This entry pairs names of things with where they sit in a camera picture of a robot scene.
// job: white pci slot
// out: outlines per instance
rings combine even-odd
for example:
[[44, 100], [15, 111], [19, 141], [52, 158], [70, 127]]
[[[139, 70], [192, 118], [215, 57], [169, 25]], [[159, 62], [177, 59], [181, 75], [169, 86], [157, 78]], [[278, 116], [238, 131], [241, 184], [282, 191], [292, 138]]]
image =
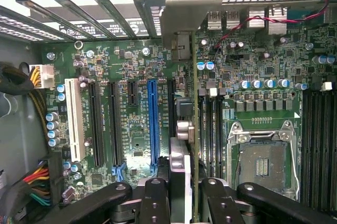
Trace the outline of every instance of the white pci slot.
[[80, 82], [77, 78], [64, 81], [72, 162], [81, 161], [85, 157], [85, 147]]

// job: pcie slot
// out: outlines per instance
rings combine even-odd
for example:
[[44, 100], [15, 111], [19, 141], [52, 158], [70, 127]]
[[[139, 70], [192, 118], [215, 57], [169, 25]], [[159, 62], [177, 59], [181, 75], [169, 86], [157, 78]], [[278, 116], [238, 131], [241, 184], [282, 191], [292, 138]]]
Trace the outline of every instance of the pcie slot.
[[216, 98], [216, 144], [215, 144], [215, 153], [216, 153], [216, 175], [218, 178], [222, 178], [222, 97], [218, 96]]
[[174, 104], [174, 93], [175, 93], [175, 79], [168, 79], [167, 80], [167, 99], [168, 99], [168, 129], [170, 132], [170, 137], [175, 137], [176, 131], [176, 109]]
[[112, 147], [112, 165], [121, 166], [123, 163], [123, 149], [121, 136], [121, 111], [118, 82], [109, 82], [109, 118]]
[[157, 80], [149, 80], [147, 82], [147, 95], [148, 114], [150, 119], [151, 166], [156, 166], [160, 155]]
[[129, 80], [127, 82], [127, 99], [129, 106], [138, 105], [138, 86], [135, 80]]
[[102, 109], [100, 87], [96, 83], [89, 84], [89, 107], [91, 112], [92, 138], [95, 166], [104, 164]]
[[80, 82], [77, 78], [66, 78], [64, 83], [71, 159], [81, 161], [85, 157], [85, 147]]

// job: capacitor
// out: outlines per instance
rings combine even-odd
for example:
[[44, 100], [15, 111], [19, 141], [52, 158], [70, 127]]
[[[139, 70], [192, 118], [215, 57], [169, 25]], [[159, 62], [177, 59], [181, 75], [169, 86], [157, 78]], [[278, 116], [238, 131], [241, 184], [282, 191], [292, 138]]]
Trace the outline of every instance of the capacitor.
[[56, 145], [60, 144], [61, 140], [58, 137], [55, 137], [53, 139], [49, 139], [48, 145], [51, 147], [55, 147]]
[[80, 88], [86, 88], [88, 86], [88, 84], [86, 82], [82, 82], [80, 83]]
[[78, 81], [89, 83], [90, 80], [87, 77], [84, 77], [83, 75], [79, 75]]
[[69, 170], [72, 165], [73, 165], [73, 162], [70, 159], [68, 159], [66, 162], [63, 163], [63, 168], [65, 170]]
[[78, 172], [82, 169], [82, 164], [80, 162], [74, 162], [73, 165], [70, 167], [72, 172]]
[[214, 63], [213, 62], [207, 62], [206, 63], [206, 69], [207, 70], [213, 70], [214, 69]]
[[263, 85], [266, 88], [273, 88], [274, 87], [274, 81], [272, 81], [271, 79], [267, 79], [264, 81]]
[[295, 85], [295, 88], [297, 90], [300, 90], [300, 91], [304, 91], [304, 90], [307, 90], [308, 89], [308, 85], [307, 84], [302, 84], [302, 83], [297, 83]]
[[74, 199], [75, 199], [75, 195], [70, 194], [70, 196], [68, 198], [63, 199], [63, 203], [64, 204], [70, 204]]
[[73, 66], [76, 67], [76, 68], [83, 68], [84, 63], [82, 61], [74, 60]]
[[48, 138], [55, 138], [60, 135], [60, 131], [58, 129], [49, 130], [47, 135], [48, 135]]
[[321, 56], [314, 56], [312, 58], [312, 63], [316, 64], [316, 65], [323, 65], [326, 64], [326, 56], [325, 55], [321, 55]]
[[80, 178], [82, 178], [81, 173], [76, 172], [76, 173], [74, 174], [74, 180], [79, 180]]
[[265, 53], [262, 53], [260, 56], [259, 56], [259, 60], [260, 61], [264, 61], [266, 59], [270, 58], [270, 54], [268, 52], [265, 52]]
[[277, 81], [277, 85], [281, 88], [287, 88], [289, 86], [289, 81], [287, 79], [280, 79]]
[[55, 128], [58, 128], [58, 121], [50, 121], [49, 123], [47, 123], [48, 130], [53, 130]]
[[326, 62], [330, 65], [332, 65], [333, 63], [335, 63], [336, 61], [336, 57], [333, 55], [329, 55], [328, 58], [326, 59]]
[[56, 112], [52, 112], [50, 114], [46, 115], [46, 120], [47, 121], [54, 121], [58, 119], [58, 114]]
[[62, 193], [62, 198], [66, 199], [68, 198], [71, 194], [73, 194], [75, 192], [75, 188], [72, 186], [69, 186], [68, 189], [66, 189], [63, 193]]
[[253, 80], [253, 81], [251, 82], [251, 86], [252, 86], [253, 88], [255, 88], [255, 89], [260, 88], [260, 87], [261, 87], [261, 81], [259, 81], [259, 80]]
[[203, 62], [198, 62], [198, 63], [196, 63], [196, 68], [198, 70], [203, 70], [203, 69], [205, 69], [205, 64]]
[[243, 42], [238, 42], [235, 46], [235, 49], [242, 49], [244, 46]]
[[65, 101], [65, 95], [64, 94], [58, 94], [57, 99], [59, 101]]
[[202, 39], [200, 42], [199, 42], [199, 47], [205, 47], [206, 45], [208, 44], [208, 41], [206, 39]]
[[274, 42], [274, 46], [280, 46], [282, 44], [286, 43], [286, 38], [285, 37], [280, 37]]
[[90, 144], [92, 143], [93, 139], [91, 137], [88, 137], [85, 141], [84, 141], [84, 146], [85, 147], [89, 147]]
[[247, 89], [249, 87], [249, 82], [247, 80], [242, 80], [239, 83], [240, 88]]
[[235, 47], [236, 47], [236, 43], [235, 43], [235, 42], [230, 42], [230, 43], [226, 46], [227, 49], [235, 49]]
[[60, 84], [56, 87], [56, 90], [59, 92], [59, 93], [64, 93], [65, 91], [65, 85], [63, 84]]

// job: red wire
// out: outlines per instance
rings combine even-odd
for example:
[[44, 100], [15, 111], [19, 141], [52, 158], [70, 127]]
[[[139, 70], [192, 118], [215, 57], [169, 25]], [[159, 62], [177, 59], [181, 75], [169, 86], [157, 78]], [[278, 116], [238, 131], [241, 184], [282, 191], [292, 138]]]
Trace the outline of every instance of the red wire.
[[325, 0], [325, 6], [317, 13], [317, 14], [313, 14], [313, 15], [310, 15], [310, 16], [307, 16], [306, 18], [304, 19], [295, 19], [295, 20], [288, 20], [288, 19], [285, 19], [285, 20], [273, 20], [273, 19], [270, 19], [268, 17], [261, 17], [261, 16], [254, 16], [254, 17], [249, 17], [247, 18], [246, 20], [244, 20], [241, 24], [235, 26], [234, 28], [232, 28], [226, 35], [224, 35], [223, 37], [220, 38], [218, 44], [215, 46], [215, 48], [218, 48], [220, 45], [221, 45], [221, 41], [225, 40], [227, 37], [229, 37], [229, 35], [231, 33], [233, 33], [234, 31], [236, 31], [237, 29], [241, 28], [246, 22], [249, 22], [251, 20], [254, 20], [254, 19], [261, 19], [261, 20], [264, 20], [264, 21], [268, 21], [268, 22], [272, 22], [272, 23], [299, 23], [299, 22], [303, 22], [303, 21], [308, 21], [308, 20], [311, 20], [313, 18], [316, 18], [320, 15], [322, 15], [325, 11], [326, 11], [326, 8], [328, 7], [328, 0]]

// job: blue pcie slot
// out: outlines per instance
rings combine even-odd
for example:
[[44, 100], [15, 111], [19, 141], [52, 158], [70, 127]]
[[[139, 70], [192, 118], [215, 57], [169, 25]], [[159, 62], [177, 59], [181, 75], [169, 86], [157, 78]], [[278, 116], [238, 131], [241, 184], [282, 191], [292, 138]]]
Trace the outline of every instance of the blue pcie slot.
[[159, 151], [159, 121], [158, 121], [158, 94], [157, 80], [147, 82], [148, 114], [150, 118], [150, 147], [151, 166], [157, 166]]

